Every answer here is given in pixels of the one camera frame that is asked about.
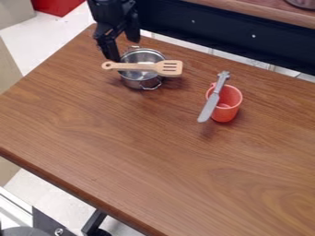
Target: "stainless steel pot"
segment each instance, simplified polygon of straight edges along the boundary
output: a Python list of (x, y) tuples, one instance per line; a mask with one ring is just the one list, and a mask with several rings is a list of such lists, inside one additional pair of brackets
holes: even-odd
[[(165, 56), (148, 48), (132, 48), (122, 56), (121, 63), (153, 64), (166, 60)], [(157, 89), (162, 84), (163, 77), (154, 72), (120, 71), (123, 83), (133, 89)]]
[(315, 0), (286, 0), (289, 4), (294, 6), (306, 8), (306, 9), (315, 9)]

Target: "white floor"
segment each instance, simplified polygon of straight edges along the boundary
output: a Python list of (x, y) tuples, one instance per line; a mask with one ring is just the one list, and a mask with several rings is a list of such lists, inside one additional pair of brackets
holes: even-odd
[[(38, 12), (33, 19), (0, 30), (0, 36), (4, 39), (17, 66), (25, 76), (93, 22), (88, 5), (84, 3), (64, 18)], [(203, 53), (212, 53), (247, 65), (272, 69), (278, 73), (315, 82), (315, 77), (282, 67), (179, 41), (163, 35), (152, 34), (147, 31), (142, 31), (142, 34), (158, 40), (179, 44), (183, 47), (189, 47)], [(20, 170), (8, 182), (6, 190), (60, 221), (77, 235), (80, 235), (80, 229), (94, 211), (94, 207), (24, 170)], [(105, 220), (102, 228), (115, 236), (141, 235), (113, 218)]]

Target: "orange cup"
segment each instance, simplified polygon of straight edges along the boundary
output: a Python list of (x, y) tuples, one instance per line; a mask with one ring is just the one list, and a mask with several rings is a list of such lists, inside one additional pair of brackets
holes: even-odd
[[(214, 92), (216, 83), (212, 83), (209, 90), (205, 93), (205, 98), (208, 100)], [(243, 101), (241, 92), (230, 85), (225, 85), (220, 92), (220, 100), (216, 105), (211, 118), (217, 122), (229, 122), (234, 119), (238, 113), (239, 106)]]

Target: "spatula handle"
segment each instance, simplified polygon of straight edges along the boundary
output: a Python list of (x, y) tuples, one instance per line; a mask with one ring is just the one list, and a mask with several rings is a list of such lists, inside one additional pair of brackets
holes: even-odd
[(138, 64), (138, 63), (114, 63), (105, 62), (102, 65), (105, 70), (118, 71), (156, 71), (155, 64)]

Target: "slotted spatula head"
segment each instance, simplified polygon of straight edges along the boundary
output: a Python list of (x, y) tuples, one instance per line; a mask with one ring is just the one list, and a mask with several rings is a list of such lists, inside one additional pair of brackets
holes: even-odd
[(152, 71), (163, 77), (180, 77), (182, 74), (182, 61), (165, 60), (155, 64), (105, 62), (102, 68), (118, 71)]
[(180, 77), (182, 74), (182, 61), (160, 61), (156, 63), (156, 71), (163, 77)]

